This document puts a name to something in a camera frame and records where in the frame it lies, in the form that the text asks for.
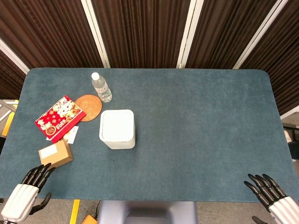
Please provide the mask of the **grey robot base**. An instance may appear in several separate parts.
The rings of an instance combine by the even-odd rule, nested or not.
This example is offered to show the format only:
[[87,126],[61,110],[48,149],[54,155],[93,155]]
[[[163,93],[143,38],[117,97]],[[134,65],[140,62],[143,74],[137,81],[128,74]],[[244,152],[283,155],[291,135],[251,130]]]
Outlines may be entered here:
[[197,208],[195,202],[104,200],[97,224],[198,224]]

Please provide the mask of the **white paper card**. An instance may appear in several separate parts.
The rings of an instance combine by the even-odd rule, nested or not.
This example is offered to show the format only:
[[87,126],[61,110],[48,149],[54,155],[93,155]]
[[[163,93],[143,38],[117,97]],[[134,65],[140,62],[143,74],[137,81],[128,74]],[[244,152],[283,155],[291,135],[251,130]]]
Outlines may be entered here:
[[77,135],[78,126],[74,126],[68,133],[66,133],[61,140],[66,141],[68,144],[73,144]]

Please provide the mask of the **blue-grey table mat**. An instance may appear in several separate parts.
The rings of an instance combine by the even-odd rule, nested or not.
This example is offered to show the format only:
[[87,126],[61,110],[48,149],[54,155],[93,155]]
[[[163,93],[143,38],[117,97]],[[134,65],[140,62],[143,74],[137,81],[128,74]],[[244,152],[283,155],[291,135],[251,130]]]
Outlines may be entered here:
[[0,197],[10,196],[50,145],[35,120],[64,95],[93,94],[93,72],[113,94],[103,109],[134,113],[135,147],[112,150],[99,138],[99,118],[80,122],[73,160],[50,175],[40,197],[255,202],[244,181],[267,174],[299,201],[269,75],[208,69],[31,69],[0,154]]

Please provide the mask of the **white square bin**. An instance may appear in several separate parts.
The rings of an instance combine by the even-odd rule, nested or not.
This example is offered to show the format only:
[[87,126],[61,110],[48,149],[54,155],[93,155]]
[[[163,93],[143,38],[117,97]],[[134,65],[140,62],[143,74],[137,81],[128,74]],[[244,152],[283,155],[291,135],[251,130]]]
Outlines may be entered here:
[[135,146],[135,118],[131,110],[105,110],[100,116],[99,138],[110,149]]

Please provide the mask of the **clear plastic water bottle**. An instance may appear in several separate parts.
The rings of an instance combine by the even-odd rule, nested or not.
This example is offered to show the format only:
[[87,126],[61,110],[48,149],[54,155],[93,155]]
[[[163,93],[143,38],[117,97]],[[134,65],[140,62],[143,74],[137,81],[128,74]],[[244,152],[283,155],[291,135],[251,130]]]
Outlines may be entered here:
[[107,85],[105,78],[97,72],[93,72],[91,74],[92,77],[92,85],[96,90],[99,98],[104,103],[109,103],[113,96],[112,93]]

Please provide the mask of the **orange box on floor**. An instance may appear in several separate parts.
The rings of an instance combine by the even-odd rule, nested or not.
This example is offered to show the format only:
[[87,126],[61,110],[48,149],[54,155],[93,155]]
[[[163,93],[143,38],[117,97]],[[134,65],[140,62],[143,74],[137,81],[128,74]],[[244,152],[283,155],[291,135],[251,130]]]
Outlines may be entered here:
[[97,224],[97,220],[93,216],[87,215],[82,224]]

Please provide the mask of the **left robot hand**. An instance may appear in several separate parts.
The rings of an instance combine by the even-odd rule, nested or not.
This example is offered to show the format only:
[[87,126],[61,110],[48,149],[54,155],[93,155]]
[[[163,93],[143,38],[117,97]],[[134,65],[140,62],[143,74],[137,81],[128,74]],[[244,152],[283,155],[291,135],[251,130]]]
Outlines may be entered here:
[[0,224],[18,224],[26,220],[28,216],[44,209],[50,201],[52,193],[49,192],[38,205],[35,205],[35,201],[55,169],[55,167],[51,168],[51,163],[47,163],[28,171],[8,198],[1,212],[3,219],[0,220]]

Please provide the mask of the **brown cardboard box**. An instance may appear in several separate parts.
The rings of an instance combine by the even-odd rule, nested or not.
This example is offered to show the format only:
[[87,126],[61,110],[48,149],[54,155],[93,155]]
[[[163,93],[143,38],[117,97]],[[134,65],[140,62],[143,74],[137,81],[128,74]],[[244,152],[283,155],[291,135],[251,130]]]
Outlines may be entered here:
[[41,164],[51,163],[50,168],[60,167],[73,160],[69,144],[65,140],[60,140],[55,144],[47,146],[38,151]]

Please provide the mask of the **red desk calendar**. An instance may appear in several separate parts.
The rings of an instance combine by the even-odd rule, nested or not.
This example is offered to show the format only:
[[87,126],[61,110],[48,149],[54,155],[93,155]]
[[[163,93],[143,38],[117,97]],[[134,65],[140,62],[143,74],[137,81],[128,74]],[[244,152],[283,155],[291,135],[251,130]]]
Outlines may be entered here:
[[64,95],[35,120],[35,125],[52,143],[56,143],[85,116],[86,113]]

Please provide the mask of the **round orange woven coaster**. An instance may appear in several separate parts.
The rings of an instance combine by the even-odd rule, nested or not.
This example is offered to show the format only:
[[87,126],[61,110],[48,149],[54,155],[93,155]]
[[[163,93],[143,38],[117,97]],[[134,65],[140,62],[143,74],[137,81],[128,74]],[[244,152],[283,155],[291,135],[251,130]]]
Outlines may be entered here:
[[86,113],[86,115],[81,119],[83,122],[95,119],[102,109],[102,102],[100,98],[95,95],[83,95],[75,101],[75,104]]

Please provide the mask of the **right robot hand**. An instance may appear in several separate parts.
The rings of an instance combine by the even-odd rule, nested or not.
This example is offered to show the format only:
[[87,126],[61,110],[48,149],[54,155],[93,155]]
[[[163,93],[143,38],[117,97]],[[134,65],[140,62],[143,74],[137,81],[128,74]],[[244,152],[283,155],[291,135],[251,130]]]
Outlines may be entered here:
[[255,184],[248,181],[244,184],[254,193],[276,224],[299,224],[299,205],[285,194],[273,178],[266,174],[248,174],[248,177]]

